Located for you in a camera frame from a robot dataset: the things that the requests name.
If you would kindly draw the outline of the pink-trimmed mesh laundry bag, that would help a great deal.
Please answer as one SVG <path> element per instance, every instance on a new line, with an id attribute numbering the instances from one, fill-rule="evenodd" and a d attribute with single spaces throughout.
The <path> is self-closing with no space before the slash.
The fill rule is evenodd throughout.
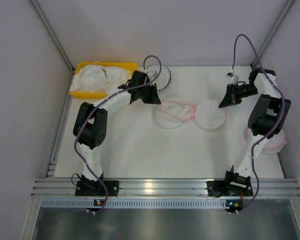
<path id="1" fill-rule="evenodd" d="M 227 115 L 216 99 L 203 100 L 198 105 L 166 99 L 154 114 L 155 122 L 164 129 L 178 128 L 192 119 L 201 128 L 214 130 L 224 125 Z"/>

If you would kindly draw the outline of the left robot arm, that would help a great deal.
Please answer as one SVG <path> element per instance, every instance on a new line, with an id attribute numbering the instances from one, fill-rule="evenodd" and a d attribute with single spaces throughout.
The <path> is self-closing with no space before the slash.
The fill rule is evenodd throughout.
<path id="1" fill-rule="evenodd" d="M 74 150 L 83 161 L 82 178 L 103 184 L 100 146 L 107 136 L 108 118 L 121 108 L 141 100 L 144 104 L 160 105 L 155 80 L 147 73 L 135 70 L 131 79 L 109 96 L 81 104 L 75 124 Z"/>

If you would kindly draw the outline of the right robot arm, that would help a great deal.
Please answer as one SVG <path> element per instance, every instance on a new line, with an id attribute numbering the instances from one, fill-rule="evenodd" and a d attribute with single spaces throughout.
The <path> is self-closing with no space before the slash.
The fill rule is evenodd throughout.
<path id="1" fill-rule="evenodd" d="M 257 67 L 250 72 L 248 82 L 240 81 L 233 70 L 226 77 L 230 79 L 230 83 L 218 106 L 220 109 L 239 105 L 244 98 L 258 96 L 247 120 L 248 138 L 245 147 L 231 167 L 240 177 L 250 178 L 254 175 L 253 165 L 262 149 L 281 132 L 291 101 L 278 89 L 273 70 Z"/>

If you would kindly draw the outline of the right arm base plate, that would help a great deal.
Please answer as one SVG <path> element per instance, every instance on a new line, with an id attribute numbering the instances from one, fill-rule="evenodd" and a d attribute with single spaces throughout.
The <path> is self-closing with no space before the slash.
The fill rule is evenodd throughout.
<path id="1" fill-rule="evenodd" d="M 254 195 L 251 184 L 226 182 L 225 180 L 211 180 L 206 183 L 210 197 L 252 197 Z"/>

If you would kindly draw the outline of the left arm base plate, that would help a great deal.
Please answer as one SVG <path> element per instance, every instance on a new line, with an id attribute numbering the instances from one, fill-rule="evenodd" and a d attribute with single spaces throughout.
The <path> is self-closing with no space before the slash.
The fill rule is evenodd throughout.
<path id="1" fill-rule="evenodd" d="M 119 193 L 119 181 L 105 180 L 104 185 L 107 189 L 109 197 L 117 197 Z M 79 180 L 76 184 L 75 196 L 79 197 L 94 197 L 106 196 L 105 187 L 99 182 L 90 179 Z"/>

